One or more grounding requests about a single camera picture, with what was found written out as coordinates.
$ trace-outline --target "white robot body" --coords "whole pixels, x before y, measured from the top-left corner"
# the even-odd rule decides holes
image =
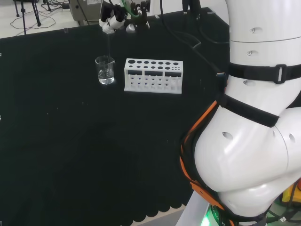
[[[232,63],[301,64],[300,0],[226,2]],[[264,213],[301,178],[301,108],[286,109],[300,91],[301,78],[275,84],[229,76],[226,95],[280,116],[269,128],[219,107],[197,141],[198,173],[234,214]]]

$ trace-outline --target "black tablecloth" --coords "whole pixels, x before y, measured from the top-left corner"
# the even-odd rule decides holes
[[[227,40],[228,26],[208,10],[204,31]],[[166,15],[175,30],[182,19]],[[2,225],[128,226],[187,204],[179,138],[213,100],[215,76],[160,20],[150,27],[112,35],[109,86],[95,71],[107,55],[97,25],[0,40]],[[193,23],[187,29],[198,35]],[[204,41],[199,51],[226,68],[228,45]],[[182,94],[124,92],[126,58],[182,60]]]

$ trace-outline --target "glass beaker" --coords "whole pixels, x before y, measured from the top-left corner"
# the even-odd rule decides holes
[[[103,85],[109,85],[114,82],[114,64],[115,60],[109,56],[99,56],[95,60],[98,80]]]

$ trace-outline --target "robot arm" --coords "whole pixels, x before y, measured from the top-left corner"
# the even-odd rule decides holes
[[[147,22],[147,9],[149,4],[143,1],[140,4],[131,3],[125,6],[124,0],[103,0],[101,4],[99,25],[106,34],[113,34],[122,27],[127,27],[127,32],[138,29],[149,29]]]
[[[274,200],[301,178],[301,108],[287,109],[301,91],[301,28],[296,24],[301,21],[301,1],[226,2],[235,70],[224,95],[237,108],[223,102],[214,108],[195,139],[192,178],[198,175],[200,185],[213,191],[227,212],[253,225],[256,219],[264,220]],[[246,105],[277,120],[266,125],[237,110]]]

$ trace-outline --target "test tube rack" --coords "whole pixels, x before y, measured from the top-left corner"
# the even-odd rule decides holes
[[[128,58],[124,75],[124,91],[182,93],[183,61]]]

